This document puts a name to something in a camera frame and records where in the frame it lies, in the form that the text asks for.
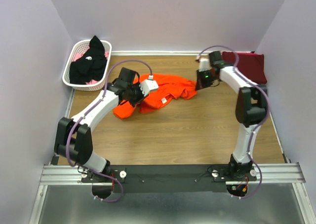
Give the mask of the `orange t shirt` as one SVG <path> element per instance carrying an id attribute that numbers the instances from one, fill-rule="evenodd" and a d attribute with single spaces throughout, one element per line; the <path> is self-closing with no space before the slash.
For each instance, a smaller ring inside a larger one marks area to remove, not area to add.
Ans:
<path id="1" fill-rule="evenodd" d="M 118 105 L 113 109 L 113 114 L 120 119 L 126 119 L 135 111 L 150 113 L 167 106 L 173 99 L 182 98 L 188 100 L 197 94 L 196 82 L 177 75 L 154 74 L 154 80 L 158 84 L 158 90 L 150 93 L 137 106 L 129 102 Z"/>

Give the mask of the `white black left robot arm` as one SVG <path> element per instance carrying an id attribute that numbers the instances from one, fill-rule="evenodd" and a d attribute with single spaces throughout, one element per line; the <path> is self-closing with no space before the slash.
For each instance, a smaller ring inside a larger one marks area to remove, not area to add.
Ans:
<path id="1" fill-rule="evenodd" d="M 54 152 L 66 158 L 70 166 L 77 165 L 91 171 L 99 182 L 114 180 L 110 161 L 94 151 L 92 132 L 109 112 L 123 102 L 135 106 L 157 89 L 152 73 L 141 81 L 136 71 L 122 68 L 119 76 L 106 82 L 104 89 L 85 109 L 71 118 L 59 120 Z"/>

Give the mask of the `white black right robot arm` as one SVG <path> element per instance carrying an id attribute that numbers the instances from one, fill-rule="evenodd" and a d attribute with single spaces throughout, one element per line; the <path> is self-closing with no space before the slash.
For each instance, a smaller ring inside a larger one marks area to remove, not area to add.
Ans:
<path id="1" fill-rule="evenodd" d="M 237 93 L 235 116 L 239 131 L 235 150 L 231 154 L 224 175 L 237 181 L 249 175 L 255 162 L 253 148 L 257 133 L 270 115 L 267 87 L 248 79 L 238 69 L 239 56 L 235 53 L 233 65 L 225 63 L 220 51 L 209 53 L 208 58 L 198 54 L 199 63 L 196 91 L 211 87 L 215 80 L 225 82 Z"/>

